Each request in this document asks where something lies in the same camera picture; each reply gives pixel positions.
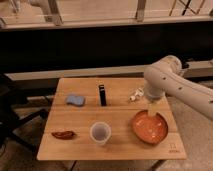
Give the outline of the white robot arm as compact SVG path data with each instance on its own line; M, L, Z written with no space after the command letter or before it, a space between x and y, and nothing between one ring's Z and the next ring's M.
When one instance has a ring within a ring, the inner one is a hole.
M173 55L165 56L144 71L144 96L150 102L172 95L213 121L213 89L180 76L182 63Z

